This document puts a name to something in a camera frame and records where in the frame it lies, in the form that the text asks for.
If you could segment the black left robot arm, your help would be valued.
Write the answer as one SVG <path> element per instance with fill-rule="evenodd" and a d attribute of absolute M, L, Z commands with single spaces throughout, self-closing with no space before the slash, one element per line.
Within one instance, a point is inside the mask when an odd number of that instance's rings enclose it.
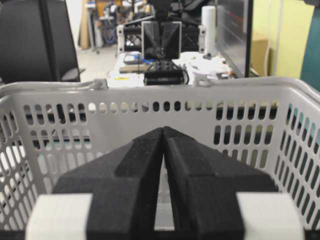
<path fill-rule="evenodd" d="M 152 15 L 118 26 L 118 36 L 139 33 L 151 65 L 145 86 L 187 84 L 176 66 L 182 52 L 204 47 L 205 28 L 184 18 L 179 0 L 153 0 Z M 63 174 L 41 195 L 25 229 L 27 240 L 135 240 L 154 236 L 164 130 L 155 128 L 92 162 Z"/>

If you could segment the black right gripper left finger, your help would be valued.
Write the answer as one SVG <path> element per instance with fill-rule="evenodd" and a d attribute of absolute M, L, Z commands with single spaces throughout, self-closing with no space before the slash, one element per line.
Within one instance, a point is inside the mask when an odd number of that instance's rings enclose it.
<path fill-rule="evenodd" d="M 38 197 L 28 240 L 135 240 L 152 235 L 164 153 L 156 128 L 61 175 Z"/>

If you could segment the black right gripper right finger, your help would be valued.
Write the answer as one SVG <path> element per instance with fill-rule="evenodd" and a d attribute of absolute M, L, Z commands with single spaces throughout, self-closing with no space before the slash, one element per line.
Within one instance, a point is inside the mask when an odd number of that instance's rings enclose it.
<path fill-rule="evenodd" d="M 289 194 L 271 176 L 171 127 L 163 129 L 171 196 L 199 240 L 303 240 Z"/>

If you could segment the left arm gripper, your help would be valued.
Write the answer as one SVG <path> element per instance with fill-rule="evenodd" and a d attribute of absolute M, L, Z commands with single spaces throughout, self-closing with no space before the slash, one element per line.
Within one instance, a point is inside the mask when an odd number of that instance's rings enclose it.
<path fill-rule="evenodd" d="M 138 51 L 144 59 L 174 60 L 183 52 L 205 52 L 206 28 L 181 0 L 149 0 L 150 15 L 117 26 L 119 53 Z"/>

